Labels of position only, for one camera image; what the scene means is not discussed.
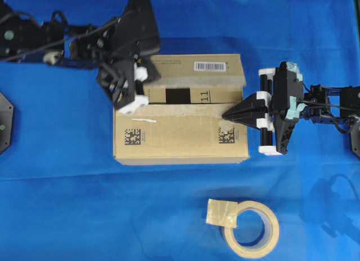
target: blue tablecloth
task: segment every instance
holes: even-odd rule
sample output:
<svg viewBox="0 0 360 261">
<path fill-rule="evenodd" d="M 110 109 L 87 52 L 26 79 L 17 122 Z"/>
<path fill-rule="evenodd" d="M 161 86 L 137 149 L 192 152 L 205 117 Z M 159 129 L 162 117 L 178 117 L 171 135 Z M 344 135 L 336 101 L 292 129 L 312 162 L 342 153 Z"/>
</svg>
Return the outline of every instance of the blue tablecloth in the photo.
<svg viewBox="0 0 360 261">
<path fill-rule="evenodd" d="M 6 1 L 38 21 L 63 10 L 79 25 L 101 25 L 127 2 Z M 152 4 L 162 53 L 240 53 L 245 96 L 258 90 L 259 68 L 285 60 L 308 86 L 359 85 L 353 0 Z M 260 155 L 259 132 L 249 129 L 251 159 L 240 165 L 121 166 L 96 71 L 0 64 L 0 72 L 16 107 L 12 146 L 0 156 L 0 260 L 239 260 L 205 224 L 208 198 L 255 200 L 276 213 L 280 240 L 263 260 L 359 260 L 360 160 L 334 126 L 300 121 L 280 157 Z"/>
</svg>

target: cardboard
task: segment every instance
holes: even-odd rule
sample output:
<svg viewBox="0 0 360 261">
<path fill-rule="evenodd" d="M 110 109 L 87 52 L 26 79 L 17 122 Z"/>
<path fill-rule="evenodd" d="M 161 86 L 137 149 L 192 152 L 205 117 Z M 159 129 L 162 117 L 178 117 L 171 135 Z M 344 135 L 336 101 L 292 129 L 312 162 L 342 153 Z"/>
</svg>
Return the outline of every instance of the cardboard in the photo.
<svg viewBox="0 0 360 261">
<path fill-rule="evenodd" d="M 240 56 L 155 56 L 153 61 L 162 78 L 144 86 L 151 104 L 131 115 L 114 112 L 116 160 L 125 165 L 155 165 L 247 159 L 246 127 L 221 118 L 242 100 L 245 78 Z M 229 70 L 199 74 L 194 71 L 196 61 L 221 62 Z"/>
</svg>

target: tape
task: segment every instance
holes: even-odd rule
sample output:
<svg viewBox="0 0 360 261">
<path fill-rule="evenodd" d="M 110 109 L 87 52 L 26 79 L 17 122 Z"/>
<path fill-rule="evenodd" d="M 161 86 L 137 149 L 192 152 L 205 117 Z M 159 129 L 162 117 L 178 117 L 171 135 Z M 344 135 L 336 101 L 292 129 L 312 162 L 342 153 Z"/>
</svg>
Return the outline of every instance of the tape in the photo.
<svg viewBox="0 0 360 261">
<path fill-rule="evenodd" d="M 251 210 L 261 217 L 264 223 L 264 235 L 253 246 L 241 246 L 235 239 L 233 229 L 237 227 L 237 217 Z M 276 246 L 279 239 L 279 222 L 270 208 L 254 201 L 231 202 L 209 199 L 206 223 L 222 226 L 223 237 L 229 247 L 240 257 L 261 258 L 269 254 Z"/>
</svg>

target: barcode label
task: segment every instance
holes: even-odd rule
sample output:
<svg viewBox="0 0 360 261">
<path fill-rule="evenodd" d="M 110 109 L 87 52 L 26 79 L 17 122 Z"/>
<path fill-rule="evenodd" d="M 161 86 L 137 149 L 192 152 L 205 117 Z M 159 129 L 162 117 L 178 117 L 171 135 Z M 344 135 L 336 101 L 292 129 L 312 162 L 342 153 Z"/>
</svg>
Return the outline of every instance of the barcode label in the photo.
<svg viewBox="0 0 360 261">
<path fill-rule="evenodd" d="M 126 129 L 124 135 L 125 145 L 141 145 L 141 129 Z"/>
<path fill-rule="evenodd" d="M 226 63 L 225 62 L 204 62 L 204 61 L 195 61 L 193 64 L 194 71 L 217 71 L 225 72 Z"/>
<path fill-rule="evenodd" d="M 219 134 L 219 144 L 234 144 L 235 143 L 235 133 L 234 129 L 223 132 L 221 128 L 218 131 Z"/>
</svg>

